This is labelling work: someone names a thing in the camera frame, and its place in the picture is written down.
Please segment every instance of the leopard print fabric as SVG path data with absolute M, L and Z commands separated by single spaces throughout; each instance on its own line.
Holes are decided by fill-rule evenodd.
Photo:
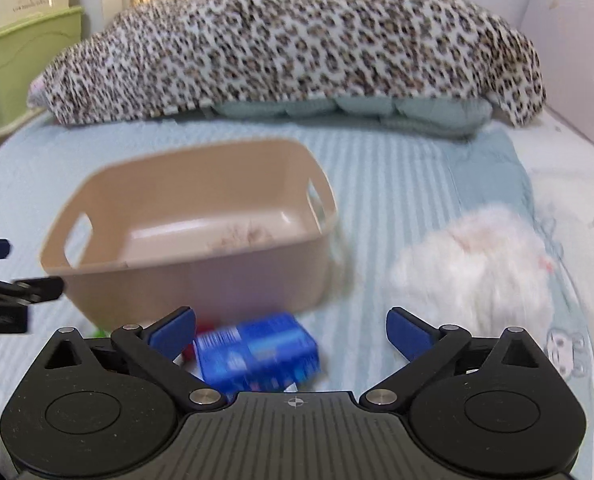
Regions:
M 43 76 L 63 124 L 228 101 L 482 96 L 518 126 L 545 100 L 532 43 L 464 0 L 154 0 Z

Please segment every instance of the red object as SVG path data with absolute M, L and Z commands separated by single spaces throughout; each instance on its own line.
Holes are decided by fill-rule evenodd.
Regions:
M 215 328 L 216 327 L 212 323 L 197 323 L 195 337 L 204 332 L 211 332 L 212 330 L 215 330 Z M 194 361 L 194 347 L 192 344 L 189 344 L 186 348 L 184 348 L 184 351 L 181 352 L 181 355 L 184 356 L 185 362 Z

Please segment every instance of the black circular disc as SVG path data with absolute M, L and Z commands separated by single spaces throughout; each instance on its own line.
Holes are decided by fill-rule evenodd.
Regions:
M 144 462 L 176 428 L 176 409 L 154 384 L 102 371 L 32 381 L 1 416 L 0 431 L 17 467 L 40 476 L 110 476 Z M 25 424 L 19 423 L 23 413 Z
M 505 368 L 422 390 L 410 408 L 413 433 L 432 455 L 469 474 L 529 478 L 566 470 L 586 430 L 572 393 L 554 399 L 560 388 Z

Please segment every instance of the triangular cutout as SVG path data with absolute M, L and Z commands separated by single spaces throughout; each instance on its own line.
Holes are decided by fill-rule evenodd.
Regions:
M 538 364 L 534 357 L 530 355 L 528 349 L 522 341 L 513 340 L 508 347 L 506 355 L 502 359 L 502 364 L 512 366 L 523 366 L 525 368 L 537 368 Z
M 77 366 L 80 364 L 81 360 L 75 353 L 72 343 L 70 341 L 62 341 L 50 356 L 46 368 L 48 370 L 54 370 L 55 368 L 65 368 L 67 366 Z

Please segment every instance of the barcode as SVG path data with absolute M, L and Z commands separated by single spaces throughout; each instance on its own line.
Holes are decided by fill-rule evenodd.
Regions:
M 203 333 L 197 339 L 201 350 L 229 345 L 237 341 L 241 341 L 241 336 L 239 335 L 239 330 L 236 328 L 225 328 L 216 332 Z

